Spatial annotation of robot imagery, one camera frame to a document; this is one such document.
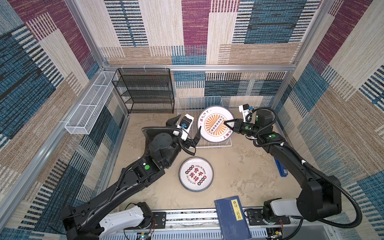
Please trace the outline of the white round plate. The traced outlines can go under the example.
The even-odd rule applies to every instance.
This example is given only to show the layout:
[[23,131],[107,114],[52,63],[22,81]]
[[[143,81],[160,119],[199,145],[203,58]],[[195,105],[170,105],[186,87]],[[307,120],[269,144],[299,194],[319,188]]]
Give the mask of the white round plate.
[[179,180],[188,191],[195,193],[205,191],[214,180],[213,166],[203,158],[189,158],[180,167]]
[[230,110],[222,106],[211,106],[204,109],[197,118],[197,129],[201,129],[201,137],[213,144],[228,141],[233,131],[225,125],[225,121],[234,120]]

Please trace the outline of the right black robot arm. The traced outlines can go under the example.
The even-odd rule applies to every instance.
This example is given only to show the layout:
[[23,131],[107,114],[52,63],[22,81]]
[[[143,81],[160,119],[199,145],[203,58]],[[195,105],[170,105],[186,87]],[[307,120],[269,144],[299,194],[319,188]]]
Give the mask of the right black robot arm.
[[[252,118],[254,123],[247,122]],[[320,221],[341,228],[355,228],[363,220],[363,214],[356,200],[342,188],[335,176],[327,176],[309,164],[291,147],[286,139],[273,131],[277,121],[276,112],[267,107],[252,109],[246,119],[227,120],[224,124],[234,133],[246,136],[257,148],[264,149],[277,159],[293,175],[302,191],[293,200],[272,199],[264,203],[263,219],[275,222],[279,216],[297,217],[309,222]],[[328,221],[327,218],[342,212],[342,196],[345,196],[356,211],[351,223],[341,224]]]

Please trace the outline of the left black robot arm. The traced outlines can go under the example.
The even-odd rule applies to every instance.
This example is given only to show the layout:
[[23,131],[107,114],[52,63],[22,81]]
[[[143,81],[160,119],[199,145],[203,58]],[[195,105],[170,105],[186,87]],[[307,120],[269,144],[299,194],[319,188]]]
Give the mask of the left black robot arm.
[[146,138],[144,154],[123,168],[118,180],[84,204],[65,206],[61,219],[68,240],[99,240],[126,228],[147,228],[153,220],[153,212],[144,202],[134,204],[128,210],[113,213],[125,200],[144,190],[165,174],[181,151],[193,156],[190,147],[196,147],[201,139],[189,135],[194,118],[186,114],[169,119],[164,127],[144,127]]

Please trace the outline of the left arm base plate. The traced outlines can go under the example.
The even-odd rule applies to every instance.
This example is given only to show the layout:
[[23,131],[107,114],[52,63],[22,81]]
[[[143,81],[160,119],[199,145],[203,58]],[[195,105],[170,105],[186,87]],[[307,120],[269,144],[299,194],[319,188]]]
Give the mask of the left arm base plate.
[[145,221],[143,229],[164,229],[166,225],[166,220],[166,212],[153,212],[152,216]]

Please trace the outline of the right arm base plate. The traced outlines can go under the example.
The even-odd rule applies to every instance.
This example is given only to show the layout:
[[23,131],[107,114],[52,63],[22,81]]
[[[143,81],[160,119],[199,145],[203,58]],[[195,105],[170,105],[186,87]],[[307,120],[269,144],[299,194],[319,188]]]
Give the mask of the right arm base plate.
[[250,226],[266,226],[266,225],[289,225],[291,220],[286,216],[273,217],[271,220],[266,220],[263,217],[263,209],[250,208],[243,210],[245,217],[247,218]]

